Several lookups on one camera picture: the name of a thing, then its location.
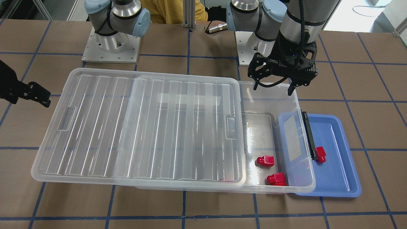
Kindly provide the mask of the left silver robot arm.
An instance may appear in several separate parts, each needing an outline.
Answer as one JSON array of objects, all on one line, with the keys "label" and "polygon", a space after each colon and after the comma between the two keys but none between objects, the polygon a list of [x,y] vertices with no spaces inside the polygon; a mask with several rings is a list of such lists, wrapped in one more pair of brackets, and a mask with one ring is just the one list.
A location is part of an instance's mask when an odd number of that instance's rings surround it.
[{"label": "left silver robot arm", "polygon": [[231,0],[226,22],[231,31],[252,32],[259,42],[248,65],[256,90],[291,80],[287,90],[308,86],[318,75],[316,39],[335,12],[339,0]]}]

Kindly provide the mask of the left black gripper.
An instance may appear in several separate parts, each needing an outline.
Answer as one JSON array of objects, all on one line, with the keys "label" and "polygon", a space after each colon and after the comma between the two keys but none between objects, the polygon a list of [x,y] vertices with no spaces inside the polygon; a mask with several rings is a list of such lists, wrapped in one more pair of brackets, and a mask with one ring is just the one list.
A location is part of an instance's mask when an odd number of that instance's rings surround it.
[{"label": "left black gripper", "polygon": [[304,39],[303,43],[297,44],[279,32],[269,56],[256,52],[248,67],[248,77],[254,81],[253,90],[257,90],[258,86],[273,87],[283,82],[279,80],[270,85],[261,82],[271,75],[289,79],[289,96],[296,87],[308,86],[319,73],[315,62],[317,46],[316,42],[308,43],[309,32],[304,32]]}]

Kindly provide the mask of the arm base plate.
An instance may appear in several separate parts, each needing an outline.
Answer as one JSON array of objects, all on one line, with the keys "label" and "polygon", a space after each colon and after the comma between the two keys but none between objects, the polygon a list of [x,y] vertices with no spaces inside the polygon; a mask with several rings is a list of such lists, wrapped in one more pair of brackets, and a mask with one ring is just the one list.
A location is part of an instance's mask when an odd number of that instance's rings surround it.
[{"label": "arm base plate", "polygon": [[82,61],[86,63],[125,63],[136,64],[141,45],[140,37],[133,37],[122,32],[112,36],[102,36],[90,32],[83,51]]},{"label": "arm base plate", "polygon": [[254,32],[235,32],[239,66],[249,66],[256,52],[269,56],[275,41],[263,41]]}]

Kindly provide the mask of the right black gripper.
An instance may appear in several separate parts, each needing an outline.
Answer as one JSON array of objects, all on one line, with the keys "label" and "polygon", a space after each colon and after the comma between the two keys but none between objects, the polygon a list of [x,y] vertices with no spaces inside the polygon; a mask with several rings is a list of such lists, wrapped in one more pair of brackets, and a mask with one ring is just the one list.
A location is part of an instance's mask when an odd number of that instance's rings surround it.
[{"label": "right black gripper", "polygon": [[19,98],[32,100],[48,108],[51,93],[36,82],[25,84],[18,80],[16,72],[4,61],[0,61],[0,97],[12,104]]}]

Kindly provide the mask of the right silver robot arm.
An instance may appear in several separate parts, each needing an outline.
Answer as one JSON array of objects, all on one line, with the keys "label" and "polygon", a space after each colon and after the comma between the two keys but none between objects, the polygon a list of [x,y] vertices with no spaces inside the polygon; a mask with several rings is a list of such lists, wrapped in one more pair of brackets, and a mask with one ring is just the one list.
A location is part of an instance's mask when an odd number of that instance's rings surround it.
[{"label": "right silver robot arm", "polygon": [[[86,63],[136,63],[140,41],[151,23],[150,12],[139,0],[86,0],[86,13],[93,25],[82,61]],[[44,107],[51,93],[36,82],[17,79],[16,72],[1,62],[1,99],[16,104],[19,98]]]}]

